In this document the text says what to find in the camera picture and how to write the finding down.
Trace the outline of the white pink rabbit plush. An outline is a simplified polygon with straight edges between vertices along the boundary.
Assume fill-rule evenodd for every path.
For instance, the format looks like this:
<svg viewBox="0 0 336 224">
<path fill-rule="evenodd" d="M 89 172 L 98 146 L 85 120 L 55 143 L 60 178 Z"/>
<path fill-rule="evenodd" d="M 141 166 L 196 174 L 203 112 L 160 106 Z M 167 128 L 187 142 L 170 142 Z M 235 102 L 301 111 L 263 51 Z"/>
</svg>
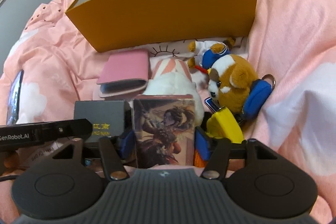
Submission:
<svg viewBox="0 0 336 224">
<path fill-rule="evenodd" d="M 143 95 L 192 95 L 195 101 L 195 125 L 202 124 L 205 111 L 187 64 L 173 57 L 159 60 L 152 71 L 151 79 Z"/>
</svg>

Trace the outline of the illustrated card box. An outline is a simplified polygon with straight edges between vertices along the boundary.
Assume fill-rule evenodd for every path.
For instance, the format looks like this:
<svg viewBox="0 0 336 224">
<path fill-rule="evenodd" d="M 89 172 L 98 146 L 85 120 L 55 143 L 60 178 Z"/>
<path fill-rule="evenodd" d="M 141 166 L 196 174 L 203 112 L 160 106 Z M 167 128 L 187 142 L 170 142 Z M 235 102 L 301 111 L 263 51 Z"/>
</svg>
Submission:
<svg viewBox="0 0 336 224">
<path fill-rule="evenodd" d="M 192 95 L 140 95 L 133 100 L 137 165 L 192 165 L 195 103 Z"/>
</svg>

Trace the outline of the yellow toy figure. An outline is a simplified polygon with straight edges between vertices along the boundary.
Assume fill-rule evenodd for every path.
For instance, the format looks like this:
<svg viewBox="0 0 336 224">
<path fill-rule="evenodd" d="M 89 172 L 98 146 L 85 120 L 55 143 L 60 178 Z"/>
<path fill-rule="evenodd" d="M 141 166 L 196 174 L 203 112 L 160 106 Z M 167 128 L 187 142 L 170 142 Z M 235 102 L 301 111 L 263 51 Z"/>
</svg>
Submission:
<svg viewBox="0 0 336 224">
<path fill-rule="evenodd" d="M 234 115 L 227 107 L 215 112 L 207 120 L 206 134 L 215 139 L 230 139 L 232 143 L 244 141 L 243 132 Z"/>
</svg>

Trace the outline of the pink wallet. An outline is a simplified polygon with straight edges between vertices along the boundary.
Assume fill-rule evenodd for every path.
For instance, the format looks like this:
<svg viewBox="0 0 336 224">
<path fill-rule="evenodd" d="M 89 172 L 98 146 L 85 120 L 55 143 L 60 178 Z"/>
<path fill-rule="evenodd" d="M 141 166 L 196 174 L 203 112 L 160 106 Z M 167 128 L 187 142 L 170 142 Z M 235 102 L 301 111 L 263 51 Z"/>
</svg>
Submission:
<svg viewBox="0 0 336 224">
<path fill-rule="evenodd" d="M 146 88 L 149 76 L 148 50 L 112 53 L 97 81 L 98 96 L 108 98 L 140 92 Z"/>
</svg>

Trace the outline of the pink patterned duvet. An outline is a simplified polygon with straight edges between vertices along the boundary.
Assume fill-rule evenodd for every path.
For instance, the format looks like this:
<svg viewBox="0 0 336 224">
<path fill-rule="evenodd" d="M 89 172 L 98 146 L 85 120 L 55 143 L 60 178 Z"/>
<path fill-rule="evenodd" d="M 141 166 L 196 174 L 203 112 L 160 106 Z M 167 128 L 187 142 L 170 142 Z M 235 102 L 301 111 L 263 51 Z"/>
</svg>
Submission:
<svg viewBox="0 0 336 224">
<path fill-rule="evenodd" d="M 41 4 L 13 45 L 1 76 L 1 124 L 11 83 L 24 72 L 19 123 L 72 119 L 92 99 L 109 53 L 97 53 L 66 17 L 73 0 Z M 244 129 L 308 172 L 318 186 L 311 214 L 335 217 L 335 0 L 257 0 L 249 38 L 238 42 L 259 75 L 276 87 Z"/>
</svg>

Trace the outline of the black box gold lettering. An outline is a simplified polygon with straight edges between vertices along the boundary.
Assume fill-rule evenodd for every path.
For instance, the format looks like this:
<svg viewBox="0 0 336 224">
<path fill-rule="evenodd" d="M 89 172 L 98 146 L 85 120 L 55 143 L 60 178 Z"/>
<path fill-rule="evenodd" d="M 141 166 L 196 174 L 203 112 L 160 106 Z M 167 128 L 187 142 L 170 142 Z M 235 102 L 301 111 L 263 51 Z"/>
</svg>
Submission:
<svg viewBox="0 0 336 224">
<path fill-rule="evenodd" d="M 92 123 L 92 134 L 85 146 L 98 148 L 98 139 L 104 136 L 120 136 L 132 128 L 131 108 L 125 100 L 77 101 L 75 119 L 87 119 Z"/>
</svg>

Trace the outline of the smartphone with lit screen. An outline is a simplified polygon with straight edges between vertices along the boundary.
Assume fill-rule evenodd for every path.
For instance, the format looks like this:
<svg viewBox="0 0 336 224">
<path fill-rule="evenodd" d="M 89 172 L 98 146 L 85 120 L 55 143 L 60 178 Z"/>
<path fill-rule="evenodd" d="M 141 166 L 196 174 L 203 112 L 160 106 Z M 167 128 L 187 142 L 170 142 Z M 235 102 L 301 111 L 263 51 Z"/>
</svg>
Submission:
<svg viewBox="0 0 336 224">
<path fill-rule="evenodd" d="M 7 102 L 7 118 L 6 124 L 8 126 L 16 124 L 19 116 L 19 99 L 20 99 L 20 92 L 21 92 L 21 85 L 23 81 L 24 70 L 21 69 L 13 83 L 10 87 L 8 102 Z"/>
</svg>

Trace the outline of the dog plush with blue hat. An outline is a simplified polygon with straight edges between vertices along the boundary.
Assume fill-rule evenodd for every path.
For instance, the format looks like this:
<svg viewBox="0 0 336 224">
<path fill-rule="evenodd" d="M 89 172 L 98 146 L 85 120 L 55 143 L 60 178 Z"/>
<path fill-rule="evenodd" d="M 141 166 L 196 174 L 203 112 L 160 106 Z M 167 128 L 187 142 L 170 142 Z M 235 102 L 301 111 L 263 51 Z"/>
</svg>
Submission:
<svg viewBox="0 0 336 224">
<path fill-rule="evenodd" d="M 222 42 L 193 40 L 188 45 L 193 57 L 187 65 L 208 74 L 208 91 L 214 105 L 228 108 L 241 120 L 250 120 L 258 115 L 276 81 L 272 75 L 258 77 L 246 59 L 233 54 L 235 42 L 234 38 Z"/>
</svg>

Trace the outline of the orange cardboard storage box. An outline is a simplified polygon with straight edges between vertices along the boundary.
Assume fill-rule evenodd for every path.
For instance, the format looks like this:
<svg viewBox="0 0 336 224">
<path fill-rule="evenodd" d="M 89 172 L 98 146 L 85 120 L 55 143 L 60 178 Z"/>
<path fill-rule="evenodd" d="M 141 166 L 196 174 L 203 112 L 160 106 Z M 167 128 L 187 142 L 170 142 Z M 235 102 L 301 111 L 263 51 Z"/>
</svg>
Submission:
<svg viewBox="0 0 336 224">
<path fill-rule="evenodd" d="M 74 0 L 66 15 L 98 52 L 247 36 L 257 0 Z"/>
</svg>

